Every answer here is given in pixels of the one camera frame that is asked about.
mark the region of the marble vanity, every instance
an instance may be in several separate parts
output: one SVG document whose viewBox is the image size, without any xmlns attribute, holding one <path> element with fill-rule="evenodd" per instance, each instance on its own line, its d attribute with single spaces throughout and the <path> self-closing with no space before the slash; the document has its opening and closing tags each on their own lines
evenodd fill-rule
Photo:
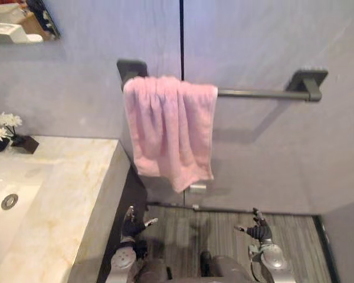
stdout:
<svg viewBox="0 0 354 283">
<path fill-rule="evenodd" d="M 0 283 L 72 282 L 79 267 L 95 282 L 130 162 L 117 140 L 34 138 L 33 155 L 0 153 L 0 194 L 18 194 L 0 207 Z"/>
</svg>

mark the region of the black trim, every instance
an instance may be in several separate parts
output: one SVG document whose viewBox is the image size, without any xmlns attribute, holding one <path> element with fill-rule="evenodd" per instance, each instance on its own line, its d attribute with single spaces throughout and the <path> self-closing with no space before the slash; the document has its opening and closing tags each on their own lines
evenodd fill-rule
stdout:
<svg viewBox="0 0 354 283">
<path fill-rule="evenodd" d="M 312 216 L 314 225 L 316 226 L 316 231 L 320 239 L 321 247 L 324 252 L 326 265 L 328 266 L 330 279 L 332 283 L 340 283 L 340 278 L 338 276 L 337 266 L 334 260 L 332 248 L 330 247 L 330 242 L 327 237 L 325 227 L 323 224 L 323 219 L 320 215 L 313 215 Z"/>
<path fill-rule="evenodd" d="M 184 64 L 184 52 L 183 52 L 183 0 L 179 0 L 179 46 L 181 52 L 181 81 L 185 79 L 185 64 Z"/>
</svg>

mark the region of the white sink basin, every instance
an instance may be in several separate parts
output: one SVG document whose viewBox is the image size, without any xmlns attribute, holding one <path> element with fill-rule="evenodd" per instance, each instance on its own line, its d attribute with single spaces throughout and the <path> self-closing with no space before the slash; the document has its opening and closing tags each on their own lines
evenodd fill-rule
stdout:
<svg viewBox="0 0 354 283">
<path fill-rule="evenodd" d="M 51 165 L 0 160 L 0 264 L 35 198 L 51 171 Z M 18 195 L 17 203 L 3 210 L 1 203 L 10 194 Z"/>
</svg>

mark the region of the marble countertop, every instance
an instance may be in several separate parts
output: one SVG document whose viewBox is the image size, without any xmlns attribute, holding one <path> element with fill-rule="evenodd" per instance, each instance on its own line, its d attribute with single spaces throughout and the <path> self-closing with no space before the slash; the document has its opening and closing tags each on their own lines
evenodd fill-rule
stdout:
<svg viewBox="0 0 354 283">
<path fill-rule="evenodd" d="M 0 283 L 95 282 L 129 160 L 117 140 L 34 138 L 33 155 L 0 153 L 52 165 L 1 262 Z"/>
</svg>

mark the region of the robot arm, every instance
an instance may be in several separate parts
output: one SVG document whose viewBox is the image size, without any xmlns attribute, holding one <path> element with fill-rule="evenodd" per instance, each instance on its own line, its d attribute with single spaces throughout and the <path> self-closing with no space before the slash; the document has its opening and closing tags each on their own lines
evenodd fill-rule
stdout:
<svg viewBox="0 0 354 283">
<path fill-rule="evenodd" d="M 274 244 L 271 229 L 262 213 L 254 208 L 253 214 L 256 225 L 252 228 L 245 228 L 235 225 L 234 228 L 245 232 L 252 238 L 259 241 L 260 246 L 250 245 L 248 247 L 249 259 L 261 262 L 268 271 L 268 275 L 273 283 L 296 283 L 289 265 L 283 256 L 282 249 Z"/>
</svg>

